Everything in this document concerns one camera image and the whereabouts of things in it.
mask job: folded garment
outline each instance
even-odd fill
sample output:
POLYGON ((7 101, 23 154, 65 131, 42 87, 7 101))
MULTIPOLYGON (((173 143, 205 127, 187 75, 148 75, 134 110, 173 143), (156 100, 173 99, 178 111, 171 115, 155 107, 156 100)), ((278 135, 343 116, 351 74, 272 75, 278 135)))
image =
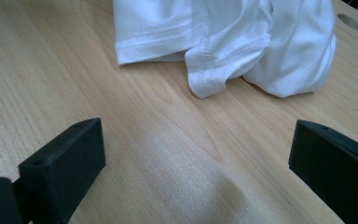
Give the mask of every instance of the folded garment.
POLYGON ((114 0, 119 64, 186 61, 205 98, 243 76, 285 97, 317 91, 336 49, 324 0, 114 0))

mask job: light wood tabletop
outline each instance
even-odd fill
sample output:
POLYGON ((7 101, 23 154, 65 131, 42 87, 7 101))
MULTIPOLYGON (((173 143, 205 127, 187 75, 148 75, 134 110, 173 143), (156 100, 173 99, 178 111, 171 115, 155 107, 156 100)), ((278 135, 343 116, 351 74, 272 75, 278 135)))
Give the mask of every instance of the light wood tabletop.
POLYGON ((341 223, 288 167, 297 119, 358 141, 358 31, 337 18, 336 35, 321 91, 235 78, 200 100, 183 62, 117 65, 111 0, 1 0, 0 176, 101 118, 107 165, 72 223, 341 223))

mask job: wood grain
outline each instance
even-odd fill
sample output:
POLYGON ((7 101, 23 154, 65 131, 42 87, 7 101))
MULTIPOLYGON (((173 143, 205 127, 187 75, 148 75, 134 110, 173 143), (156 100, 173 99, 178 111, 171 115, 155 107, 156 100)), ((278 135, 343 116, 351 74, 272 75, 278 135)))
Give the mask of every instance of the wood grain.
POLYGON ((287 164, 297 119, 358 141, 358 31, 336 24, 321 91, 279 99, 237 78, 199 100, 184 63, 117 65, 110 0, 2 0, 0 176, 100 117, 107 167, 72 223, 341 223, 287 164))

